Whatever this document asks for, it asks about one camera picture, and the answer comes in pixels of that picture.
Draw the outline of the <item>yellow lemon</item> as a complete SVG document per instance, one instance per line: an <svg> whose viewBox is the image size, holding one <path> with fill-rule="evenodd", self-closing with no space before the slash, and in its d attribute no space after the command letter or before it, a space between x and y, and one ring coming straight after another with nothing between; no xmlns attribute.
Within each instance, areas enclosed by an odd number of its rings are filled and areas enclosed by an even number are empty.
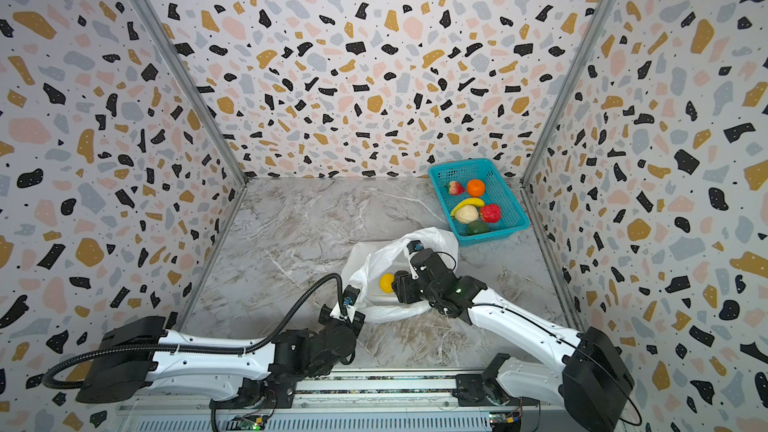
<svg viewBox="0 0 768 432"><path fill-rule="evenodd" d="M379 279L379 288L385 294L392 294L394 292L393 284L395 276L392 273L383 274Z"/></svg>

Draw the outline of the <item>white plastic bag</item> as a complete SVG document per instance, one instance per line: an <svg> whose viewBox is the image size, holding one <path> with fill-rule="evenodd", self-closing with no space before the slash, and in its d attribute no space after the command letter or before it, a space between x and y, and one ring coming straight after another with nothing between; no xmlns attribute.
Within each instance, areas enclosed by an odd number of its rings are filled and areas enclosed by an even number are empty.
<svg viewBox="0 0 768 432"><path fill-rule="evenodd" d="M380 286L384 275L409 270L407 245L414 240L421 241L426 248L458 258L459 245L454 234L435 227L419 229L389 242L359 242L352 247L341 277L345 286L360 290L354 309L365 314L367 322L406 320L430 309L426 301L401 304L394 292L384 292Z"/></svg>

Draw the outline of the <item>green fruit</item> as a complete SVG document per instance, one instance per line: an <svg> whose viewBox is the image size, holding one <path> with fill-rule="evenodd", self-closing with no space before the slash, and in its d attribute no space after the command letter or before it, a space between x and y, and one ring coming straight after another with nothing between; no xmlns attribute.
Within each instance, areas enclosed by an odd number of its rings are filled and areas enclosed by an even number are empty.
<svg viewBox="0 0 768 432"><path fill-rule="evenodd" d="M489 232L490 232L489 225L480 220L471 222L466 226L466 234L468 236L475 236L475 235L485 234Z"/></svg>

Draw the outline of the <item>cream pear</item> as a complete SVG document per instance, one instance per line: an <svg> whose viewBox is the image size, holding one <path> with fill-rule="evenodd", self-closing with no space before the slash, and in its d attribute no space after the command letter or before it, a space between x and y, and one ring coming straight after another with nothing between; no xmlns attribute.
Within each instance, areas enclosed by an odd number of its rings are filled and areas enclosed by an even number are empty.
<svg viewBox="0 0 768 432"><path fill-rule="evenodd" d="M454 219L461 224L471 224L479 220L478 208L474 205L465 205L457 209Z"/></svg>

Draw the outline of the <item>red apple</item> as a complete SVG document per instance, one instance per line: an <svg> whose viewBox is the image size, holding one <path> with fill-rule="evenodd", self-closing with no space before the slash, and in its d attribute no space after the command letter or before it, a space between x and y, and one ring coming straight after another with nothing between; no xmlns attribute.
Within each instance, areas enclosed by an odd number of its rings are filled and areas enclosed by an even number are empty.
<svg viewBox="0 0 768 432"><path fill-rule="evenodd" d="M498 223L502 218L502 211L497 204L487 204L479 209L479 216L485 223Z"/></svg>

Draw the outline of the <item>teal plastic mesh basket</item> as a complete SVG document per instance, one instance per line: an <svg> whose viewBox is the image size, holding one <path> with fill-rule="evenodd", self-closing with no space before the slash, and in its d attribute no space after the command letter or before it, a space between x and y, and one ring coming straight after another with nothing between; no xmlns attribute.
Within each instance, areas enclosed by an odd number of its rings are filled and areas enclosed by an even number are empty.
<svg viewBox="0 0 768 432"><path fill-rule="evenodd" d="M470 159L428 171L451 231L461 246L501 240L530 220L493 163Z"/></svg>

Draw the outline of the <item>yellow banana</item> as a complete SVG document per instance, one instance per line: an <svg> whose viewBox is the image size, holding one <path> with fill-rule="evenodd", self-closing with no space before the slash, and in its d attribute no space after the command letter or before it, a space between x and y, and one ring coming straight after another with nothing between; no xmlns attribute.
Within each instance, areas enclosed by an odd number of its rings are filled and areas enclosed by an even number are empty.
<svg viewBox="0 0 768 432"><path fill-rule="evenodd" d="M454 217L456 213L465 206L483 207L485 202L478 197L469 197L459 202L451 211L450 216Z"/></svg>

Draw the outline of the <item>red strawberry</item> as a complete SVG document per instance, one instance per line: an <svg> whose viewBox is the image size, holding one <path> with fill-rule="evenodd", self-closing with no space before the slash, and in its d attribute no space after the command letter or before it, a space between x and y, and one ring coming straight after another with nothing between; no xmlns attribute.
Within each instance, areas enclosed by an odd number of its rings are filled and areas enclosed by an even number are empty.
<svg viewBox="0 0 768 432"><path fill-rule="evenodd" d="M451 196L459 196L465 192L464 186L458 181L450 181L446 185L446 190Z"/></svg>

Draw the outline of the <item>orange fruit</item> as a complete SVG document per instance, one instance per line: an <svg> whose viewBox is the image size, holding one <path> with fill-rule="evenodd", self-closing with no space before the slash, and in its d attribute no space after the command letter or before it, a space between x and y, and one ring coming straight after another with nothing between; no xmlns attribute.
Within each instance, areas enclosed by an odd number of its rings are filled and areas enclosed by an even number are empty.
<svg viewBox="0 0 768 432"><path fill-rule="evenodd" d="M485 191L486 185L482 180L472 179L466 183L466 192L471 197L482 197Z"/></svg>

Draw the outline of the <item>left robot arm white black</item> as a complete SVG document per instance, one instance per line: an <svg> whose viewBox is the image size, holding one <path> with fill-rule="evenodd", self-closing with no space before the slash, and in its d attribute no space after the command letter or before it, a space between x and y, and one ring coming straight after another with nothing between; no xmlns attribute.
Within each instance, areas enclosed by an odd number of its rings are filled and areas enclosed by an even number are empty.
<svg viewBox="0 0 768 432"><path fill-rule="evenodd" d="M139 319L106 333L76 395L84 404L123 402L139 390L204 396L223 409L262 404L289 409L297 385L328 375L354 358L364 325L361 312L351 320L324 317L322 329L286 330L264 343L195 337L168 330L163 318Z"/></svg>

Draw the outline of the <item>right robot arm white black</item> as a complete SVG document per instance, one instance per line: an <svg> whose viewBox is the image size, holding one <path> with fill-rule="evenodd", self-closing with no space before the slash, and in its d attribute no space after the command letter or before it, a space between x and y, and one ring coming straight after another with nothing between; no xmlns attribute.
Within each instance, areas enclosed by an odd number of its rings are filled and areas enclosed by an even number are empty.
<svg viewBox="0 0 768 432"><path fill-rule="evenodd" d="M479 374L456 378L462 406L512 407L493 429L518 431L523 401L563 408L587 431L613 431L630 405L634 379L618 349L594 327L581 332L559 326L512 304L484 282L457 276L445 253L418 241L407 246L409 267L388 274L379 287L404 305L424 303L439 314L490 331L535 358L522 362L499 353Z"/></svg>

